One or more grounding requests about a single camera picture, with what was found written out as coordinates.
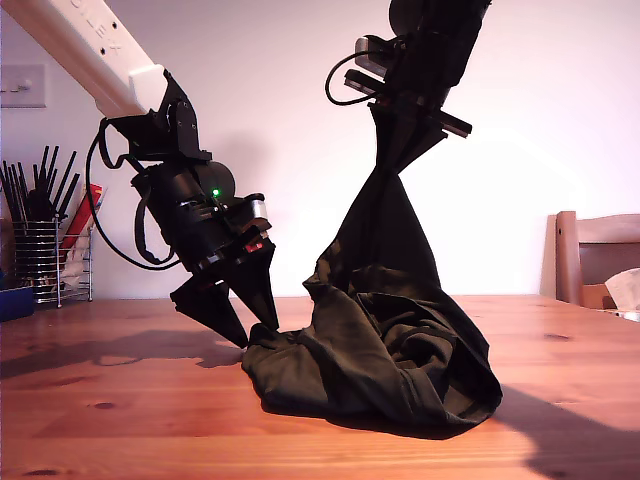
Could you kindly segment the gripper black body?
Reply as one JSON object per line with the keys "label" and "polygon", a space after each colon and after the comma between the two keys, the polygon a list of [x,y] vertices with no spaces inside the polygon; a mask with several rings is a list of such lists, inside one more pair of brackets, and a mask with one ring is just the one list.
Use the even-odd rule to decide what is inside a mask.
{"label": "gripper black body", "polygon": [[205,286],[224,282],[229,293],[234,292],[229,286],[232,263],[263,247],[275,248],[270,228],[264,207],[216,207],[204,220],[184,227],[176,238],[176,250],[191,273],[186,282]]}

